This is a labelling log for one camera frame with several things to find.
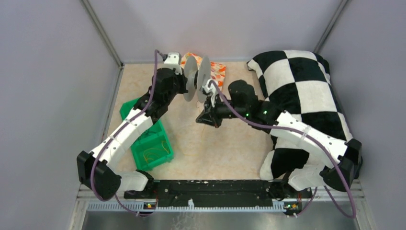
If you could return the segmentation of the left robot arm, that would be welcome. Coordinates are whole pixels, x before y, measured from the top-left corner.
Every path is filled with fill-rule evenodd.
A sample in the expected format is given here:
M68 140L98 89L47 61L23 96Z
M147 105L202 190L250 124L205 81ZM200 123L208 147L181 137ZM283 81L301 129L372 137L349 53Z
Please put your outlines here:
M140 97L118 128L89 153L77 156L79 181L100 201L108 201L118 191L121 176L114 167L131 145L167 111L177 94L184 94L187 78L181 67L158 68L152 85Z

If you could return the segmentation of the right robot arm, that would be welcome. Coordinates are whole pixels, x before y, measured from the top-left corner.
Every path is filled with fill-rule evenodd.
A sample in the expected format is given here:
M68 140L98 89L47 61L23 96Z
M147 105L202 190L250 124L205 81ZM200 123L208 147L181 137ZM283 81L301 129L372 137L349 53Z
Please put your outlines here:
M239 118L254 129L293 145L292 149L282 148L281 156L273 156L270 162L273 178L280 174L287 176L281 184L284 196L294 197L309 187L350 190L361 165L358 140L345 141L299 121L288 111L260 100L244 80L229 86L230 99L214 80L199 81L195 88L199 101L204 104L197 123L220 127L225 118Z

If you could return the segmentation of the grey plastic cable spool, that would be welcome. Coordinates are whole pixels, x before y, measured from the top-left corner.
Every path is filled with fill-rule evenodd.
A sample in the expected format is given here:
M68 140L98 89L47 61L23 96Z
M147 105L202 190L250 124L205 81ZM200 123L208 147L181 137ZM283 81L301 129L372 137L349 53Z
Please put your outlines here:
M190 102L197 95L199 102L204 103L207 98L204 88L206 83L211 79L209 57L204 56L200 67L198 67L196 58L191 56L186 60L183 70L187 79L186 93L183 94L184 99Z

